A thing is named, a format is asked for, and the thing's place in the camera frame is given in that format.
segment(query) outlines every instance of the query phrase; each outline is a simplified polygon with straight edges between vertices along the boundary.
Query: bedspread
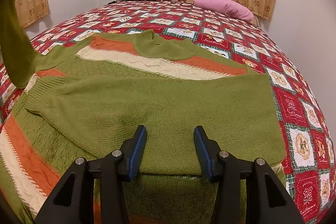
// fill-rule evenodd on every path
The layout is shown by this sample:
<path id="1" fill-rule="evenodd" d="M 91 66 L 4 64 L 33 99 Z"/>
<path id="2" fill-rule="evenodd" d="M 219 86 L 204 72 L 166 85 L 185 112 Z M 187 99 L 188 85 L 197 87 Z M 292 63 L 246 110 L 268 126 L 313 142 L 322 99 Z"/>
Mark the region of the bedspread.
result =
<path id="1" fill-rule="evenodd" d="M 152 29 L 166 39 L 190 39 L 213 53 L 269 75 L 286 145 L 282 162 L 286 189 L 306 223 L 322 218 L 335 198 L 335 156 L 325 119 L 309 85 L 277 45 L 258 27 L 181 1 L 128 1 L 83 13 L 31 40 L 47 54 L 93 33 L 140 33 Z M 0 66 L 1 118 L 6 120 L 22 90 Z"/>

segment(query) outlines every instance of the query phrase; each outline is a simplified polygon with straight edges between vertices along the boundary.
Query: metal screw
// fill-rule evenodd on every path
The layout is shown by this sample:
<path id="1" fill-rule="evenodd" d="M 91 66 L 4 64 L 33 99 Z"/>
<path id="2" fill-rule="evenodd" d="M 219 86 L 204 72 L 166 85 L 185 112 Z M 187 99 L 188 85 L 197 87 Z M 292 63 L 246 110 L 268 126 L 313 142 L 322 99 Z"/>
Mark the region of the metal screw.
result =
<path id="1" fill-rule="evenodd" d="M 120 150 L 114 150 L 113 152 L 112 152 L 112 156 L 113 157 L 119 157 L 121 155 L 121 151 Z"/>
<path id="2" fill-rule="evenodd" d="M 227 151 L 221 151 L 219 152 L 219 155 L 223 158 L 227 158 L 230 154 Z"/>
<path id="3" fill-rule="evenodd" d="M 84 162 L 84 158 L 76 158 L 75 163 L 81 165 Z"/>
<path id="4" fill-rule="evenodd" d="M 257 164 L 259 165 L 264 165 L 266 163 L 264 159 L 260 159 L 260 158 L 257 159 L 256 161 L 257 161 Z"/>

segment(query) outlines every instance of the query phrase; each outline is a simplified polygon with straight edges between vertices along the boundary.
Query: sweater neckline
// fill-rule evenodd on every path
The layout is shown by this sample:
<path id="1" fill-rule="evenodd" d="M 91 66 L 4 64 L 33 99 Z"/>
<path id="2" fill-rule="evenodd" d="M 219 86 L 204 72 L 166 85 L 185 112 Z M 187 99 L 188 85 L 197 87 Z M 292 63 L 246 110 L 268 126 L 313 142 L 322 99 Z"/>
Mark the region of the sweater neckline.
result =
<path id="1" fill-rule="evenodd" d="M 199 47 L 190 39 L 167 40 L 154 34 L 152 30 L 138 34 L 133 41 L 133 46 L 141 56 L 167 60 L 185 60 L 196 55 L 199 50 Z"/>

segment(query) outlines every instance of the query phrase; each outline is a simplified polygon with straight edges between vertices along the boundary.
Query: knit sweater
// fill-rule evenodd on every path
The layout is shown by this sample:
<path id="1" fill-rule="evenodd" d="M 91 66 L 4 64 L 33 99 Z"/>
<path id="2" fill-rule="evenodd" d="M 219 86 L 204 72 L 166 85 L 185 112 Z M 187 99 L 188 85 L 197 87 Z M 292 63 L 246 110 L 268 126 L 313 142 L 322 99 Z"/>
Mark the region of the knit sweater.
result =
<path id="1" fill-rule="evenodd" d="M 285 157 L 267 75 L 153 31 L 81 43 L 56 66 L 61 77 L 32 77 L 12 115 L 61 173 L 76 157 L 92 160 L 119 148 L 144 124 L 141 175 L 124 185 L 129 214 L 209 223 L 216 185 L 198 177 L 197 125 L 238 158 L 262 157 L 274 166 Z M 242 219 L 245 198 L 242 182 Z"/>

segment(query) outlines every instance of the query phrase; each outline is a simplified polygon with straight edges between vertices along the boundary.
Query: pink pillow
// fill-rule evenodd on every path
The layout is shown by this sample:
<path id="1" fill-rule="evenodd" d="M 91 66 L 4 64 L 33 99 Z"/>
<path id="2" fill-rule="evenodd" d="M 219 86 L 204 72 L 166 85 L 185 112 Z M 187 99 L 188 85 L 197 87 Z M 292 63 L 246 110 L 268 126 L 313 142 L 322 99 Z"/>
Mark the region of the pink pillow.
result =
<path id="1" fill-rule="evenodd" d="M 194 5 L 253 24 L 253 13 L 233 0 L 195 0 Z"/>

